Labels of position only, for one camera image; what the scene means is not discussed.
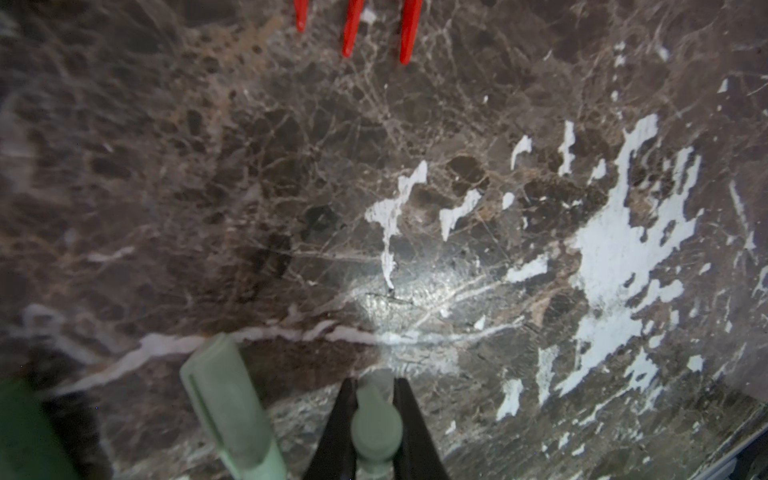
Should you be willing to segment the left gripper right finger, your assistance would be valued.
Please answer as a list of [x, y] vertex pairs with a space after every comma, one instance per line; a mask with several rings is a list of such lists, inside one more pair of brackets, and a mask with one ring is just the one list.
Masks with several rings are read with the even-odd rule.
[[403, 422], [401, 446], [393, 458], [395, 478], [449, 480], [408, 380], [396, 378], [393, 393], [393, 404]]

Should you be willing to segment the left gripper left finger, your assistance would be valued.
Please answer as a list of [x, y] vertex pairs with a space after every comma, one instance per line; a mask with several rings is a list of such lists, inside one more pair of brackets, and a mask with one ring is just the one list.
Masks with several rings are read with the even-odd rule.
[[356, 479], [356, 451], [352, 443], [352, 418], [357, 410], [356, 391], [356, 379], [348, 377], [342, 382], [303, 480]]

